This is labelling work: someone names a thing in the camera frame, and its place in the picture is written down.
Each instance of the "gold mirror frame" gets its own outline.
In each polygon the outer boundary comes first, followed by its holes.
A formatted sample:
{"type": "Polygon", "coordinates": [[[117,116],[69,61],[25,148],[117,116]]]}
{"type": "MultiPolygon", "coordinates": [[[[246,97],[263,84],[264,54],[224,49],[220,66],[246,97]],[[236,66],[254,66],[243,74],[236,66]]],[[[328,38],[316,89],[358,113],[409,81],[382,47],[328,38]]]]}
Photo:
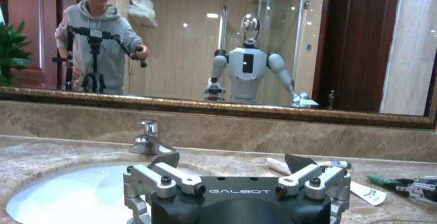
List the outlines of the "gold mirror frame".
{"type": "MultiPolygon", "coordinates": [[[[433,68],[431,80],[435,77],[433,68]]],[[[377,113],[358,113],[340,110],[300,109],[267,105],[211,103],[195,100],[117,96],[89,93],[0,87],[0,99],[21,102],[168,111],[176,113],[219,115],[259,119],[292,120],[302,122],[370,125],[414,129],[435,128],[437,85],[430,84],[425,116],[405,116],[377,113]]]]}

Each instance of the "shower stall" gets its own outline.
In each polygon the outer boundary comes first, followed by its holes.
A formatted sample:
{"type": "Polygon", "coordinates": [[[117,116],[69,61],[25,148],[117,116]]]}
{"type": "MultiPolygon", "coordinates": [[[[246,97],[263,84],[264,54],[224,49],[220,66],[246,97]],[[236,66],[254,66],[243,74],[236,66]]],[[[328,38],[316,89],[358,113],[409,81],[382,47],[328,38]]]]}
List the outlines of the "shower stall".
{"type": "MultiPolygon", "coordinates": [[[[240,20],[246,14],[256,14],[262,23],[256,47],[267,54],[282,55],[294,77],[304,4],[304,0],[228,0],[222,10],[218,48],[228,52],[242,45],[240,20]]],[[[222,83],[230,88],[228,78],[223,78],[222,83]]],[[[256,103],[290,105],[290,95],[270,71],[259,85],[256,103]]]]}

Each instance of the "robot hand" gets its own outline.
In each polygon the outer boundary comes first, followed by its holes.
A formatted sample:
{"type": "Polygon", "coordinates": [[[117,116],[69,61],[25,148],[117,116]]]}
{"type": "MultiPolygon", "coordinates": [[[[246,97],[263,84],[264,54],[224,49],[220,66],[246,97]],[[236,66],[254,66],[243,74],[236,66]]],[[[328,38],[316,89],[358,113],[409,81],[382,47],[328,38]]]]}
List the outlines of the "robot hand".
{"type": "Polygon", "coordinates": [[[307,93],[292,93],[291,96],[291,107],[294,108],[310,108],[318,106],[318,103],[310,99],[307,93]]]}
{"type": "Polygon", "coordinates": [[[216,81],[216,77],[211,77],[207,81],[206,94],[210,94],[204,100],[207,101],[224,101],[223,94],[226,89],[222,88],[220,83],[216,81]]]}

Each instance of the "marble countertop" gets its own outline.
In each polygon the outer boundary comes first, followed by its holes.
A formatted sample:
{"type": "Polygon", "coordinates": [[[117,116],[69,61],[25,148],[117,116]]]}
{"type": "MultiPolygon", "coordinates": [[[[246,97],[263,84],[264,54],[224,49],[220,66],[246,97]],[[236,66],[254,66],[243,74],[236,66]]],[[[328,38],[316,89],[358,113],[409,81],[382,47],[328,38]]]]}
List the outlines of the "marble countertop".
{"type": "MultiPolygon", "coordinates": [[[[264,166],[267,157],[283,161],[283,154],[232,152],[177,148],[179,165],[189,166],[214,176],[280,176],[264,166]]],[[[339,158],[311,156],[315,161],[339,158]]],[[[105,162],[152,161],[152,156],[128,152],[128,145],[57,139],[0,136],[0,223],[16,223],[5,206],[12,195],[33,180],[73,166],[105,162]]],[[[437,175],[437,163],[347,159],[353,164],[353,181],[371,185],[366,175],[415,178],[437,175]]],[[[371,206],[355,195],[350,208],[342,214],[340,223],[437,223],[437,204],[414,198],[403,198],[387,192],[385,202],[371,206]]]]}

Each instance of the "white robot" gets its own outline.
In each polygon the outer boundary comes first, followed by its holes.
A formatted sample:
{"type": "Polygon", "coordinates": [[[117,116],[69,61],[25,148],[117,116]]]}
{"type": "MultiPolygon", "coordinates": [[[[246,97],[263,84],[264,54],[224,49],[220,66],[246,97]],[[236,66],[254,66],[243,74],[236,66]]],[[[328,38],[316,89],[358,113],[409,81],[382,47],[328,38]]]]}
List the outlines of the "white robot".
{"type": "Polygon", "coordinates": [[[226,64],[228,64],[228,76],[231,78],[232,95],[231,102],[254,104],[258,92],[258,84],[270,68],[280,80],[280,83],[291,97],[292,107],[318,105],[306,93],[294,92],[294,80],[286,69],[286,63],[279,54],[266,55],[255,47],[260,31],[260,21],[254,14],[247,14],[240,22],[240,36],[243,46],[234,49],[230,54],[224,50],[216,50],[212,65],[212,76],[208,79],[206,97],[208,101],[223,100],[226,90],[219,83],[226,64]]]}

